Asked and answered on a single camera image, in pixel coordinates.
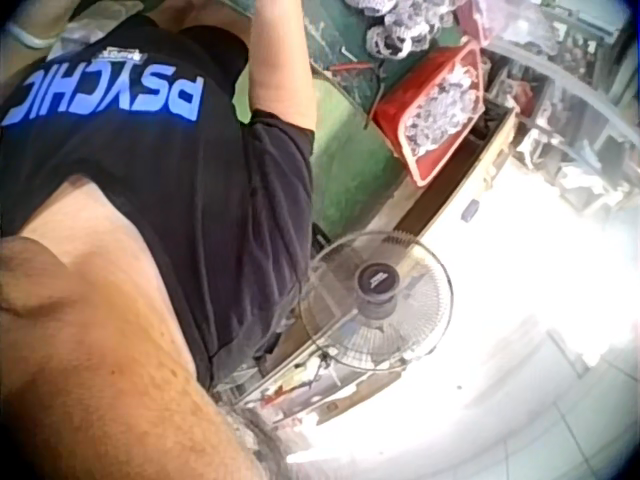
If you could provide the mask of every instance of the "plastic packaging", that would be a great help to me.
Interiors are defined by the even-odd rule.
[[[419,187],[427,185],[440,171],[483,110],[480,106],[459,131],[446,138],[436,149],[418,157],[412,152],[406,140],[407,121],[425,97],[454,71],[456,65],[469,67],[475,72],[481,71],[480,47],[475,41],[469,41],[461,47],[436,49],[382,99],[373,114],[374,121],[384,133],[389,145],[406,162],[413,180]],[[473,77],[470,89],[477,91],[479,98],[482,98],[482,75]]]
[[[557,53],[557,33],[540,8],[529,0],[469,0],[456,9],[462,29],[481,46],[497,35],[534,43],[549,55]]]
[[[144,8],[142,2],[103,0],[88,8],[67,25],[51,49],[48,60],[83,49],[97,42],[131,15]]]

